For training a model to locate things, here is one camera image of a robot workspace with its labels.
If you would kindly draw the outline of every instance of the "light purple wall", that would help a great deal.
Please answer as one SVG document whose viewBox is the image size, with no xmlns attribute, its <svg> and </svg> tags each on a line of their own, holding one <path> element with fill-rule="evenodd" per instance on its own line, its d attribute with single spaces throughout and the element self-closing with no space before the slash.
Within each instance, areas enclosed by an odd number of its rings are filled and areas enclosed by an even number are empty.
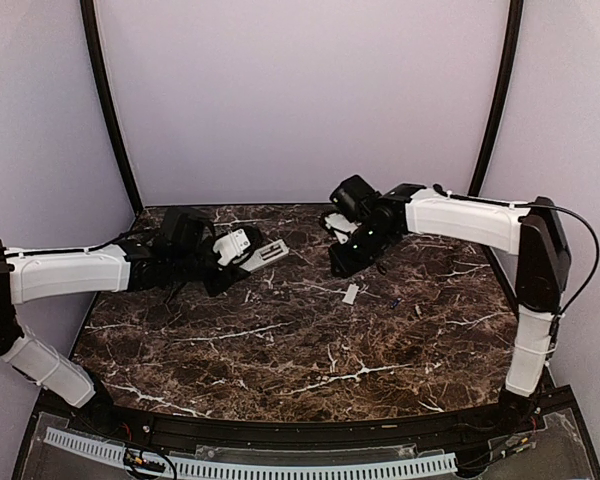
<svg viewBox="0 0 600 480">
<path fill-rule="evenodd" d="M 128 228 L 78 1 L 0 1 L 0 238 L 88 245 Z M 20 320 L 68 353 L 91 295 L 45 299 Z M 37 388 L 0 364 L 0 480 L 11 478 Z"/>
<path fill-rule="evenodd" d="M 525 2 L 511 91 L 484 194 L 546 195 L 600 236 L 600 0 Z M 564 220 L 573 250 L 568 295 L 593 261 L 584 228 Z M 600 273 L 563 321 L 552 362 L 575 390 L 600 457 Z"/>
<path fill-rule="evenodd" d="M 148 205 L 469 186 L 508 0 L 97 4 Z"/>
</svg>

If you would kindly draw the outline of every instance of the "small white block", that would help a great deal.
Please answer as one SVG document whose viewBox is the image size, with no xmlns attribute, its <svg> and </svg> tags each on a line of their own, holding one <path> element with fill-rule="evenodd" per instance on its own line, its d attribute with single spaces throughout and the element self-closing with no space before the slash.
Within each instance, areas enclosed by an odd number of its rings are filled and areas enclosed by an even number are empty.
<svg viewBox="0 0 600 480">
<path fill-rule="evenodd" d="M 353 305 L 353 302 L 356 299 L 356 295 L 358 294 L 358 290 L 360 290 L 360 287 L 358 287 L 357 285 L 349 285 L 349 288 L 347 288 L 347 293 L 345 294 L 342 301 L 349 305 Z"/>
</svg>

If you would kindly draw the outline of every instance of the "black metal pole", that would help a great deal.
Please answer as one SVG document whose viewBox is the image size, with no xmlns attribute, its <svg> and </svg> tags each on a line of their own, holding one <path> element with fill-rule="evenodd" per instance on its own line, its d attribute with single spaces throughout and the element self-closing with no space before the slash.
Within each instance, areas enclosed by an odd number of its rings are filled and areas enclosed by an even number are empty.
<svg viewBox="0 0 600 480">
<path fill-rule="evenodd" d="M 129 202 L 133 211 L 138 215 L 144 209 L 138 186 L 133 177 L 129 157 L 124 147 L 118 117 L 113 106 L 113 98 L 109 88 L 107 79 L 107 71 L 104 64 L 104 56 L 102 55 L 102 45 L 100 44 L 100 36 L 98 35 L 98 23 L 96 21 L 96 11 L 93 0 L 80 0 L 82 9 L 82 22 L 84 24 L 84 33 L 87 38 L 87 47 L 89 49 L 89 57 L 91 58 L 91 69 L 93 70 L 93 78 L 96 82 L 96 89 L 100 97 L 100 106 L 104 121 L 109 132 L 109 139 L 113 147 L 113 153 L 118 163 L 118 169 L 122 176 L 124 188 L 127 191 Z"/>
<path fill-rule="evenodd" d="M 491 111 L 487 120 L 487 128 L 482 139 L 482 146 L 478 154 L 476 168 L 473 171 L 473 178 L 469 186 L 469 195 L 478 196 L 482 189 L 489 161 L 493 153 L 493 147 L 498 136 L 498 128 L 502 119 L 505 101 L 507 99 L 507 91 L 509 90 L 509 82 L 511 80 L 511 72 L 513 71 L 513 60 L 516 56 L 516 46 L 518 44 L 518 35 L 520 33 L 520 24 L 522 23 L 522 6 L 523 0 L 511 0 L 509 4 L 509 18 L 507 19 L 507 30 L 504 37 L 504 46 L 502 48 L 502 57 L 500 59 L 500 69 L 498 71 L 498 79 L 496 88 L 493 93 L 493 101 L 491 103 Z"/>
</svg>

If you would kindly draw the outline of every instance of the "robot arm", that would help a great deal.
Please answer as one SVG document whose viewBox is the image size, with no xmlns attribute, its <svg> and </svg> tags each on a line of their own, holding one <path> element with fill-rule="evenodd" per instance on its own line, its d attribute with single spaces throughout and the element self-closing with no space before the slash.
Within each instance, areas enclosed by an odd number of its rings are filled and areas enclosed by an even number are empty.
<svg viewBox="0 0 600 480">
<path fill-rule="evenodd" d="M 359 176 L 331 195 L 337 212 L 323 227 L 338 239 L 329 248 L 335 276 L 348 277 L 372 265 L 409 233 L 436 234 L 488 245 L 518 256 L 518 333 L 505 389 L 533 394 L 555 343 L 558 312 L 571 254 L 547 198 L 505 203 L 463 197 L 441 187 L 402 184 L 380 195 Z"/>
<path fill-rule="evenodd" d="M 215 296 L 289 252 L 282 241 L 258 248 L 260 243 L 253 227 L 216 238 L 203 214 L 180 207 L 167 211 L 149 242 L 120 238 L 96 247 L 24 250 L 5 249 L 0 241 L 0 359 L 82 408 L 96 394 L 94 379 L 21 326 L 14 305 L 70 293 L 138 291 L 188 281 L 202 281 Z"/>
</svg>

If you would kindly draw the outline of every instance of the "brown marble surface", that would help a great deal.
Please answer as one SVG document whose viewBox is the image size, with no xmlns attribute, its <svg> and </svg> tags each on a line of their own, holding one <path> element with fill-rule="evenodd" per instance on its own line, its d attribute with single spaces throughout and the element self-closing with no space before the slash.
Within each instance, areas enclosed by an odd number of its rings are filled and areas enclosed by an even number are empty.
<svg viewBox="0 0 600 480">
<path fill-rule="evenodd" d="M 217 298 L 199 284 L 168 304 L 159 289 L 101 294 L 74 359 L 119 405 L 179 415 L 343 421 L 495 402 L 516 323 L 480 248 L 410 236 L 383 258 L 386 275 L 333 278 L 325 208 L 205 208 L 220 230 L 252 223 L 291 254 Z"/>
</svg>

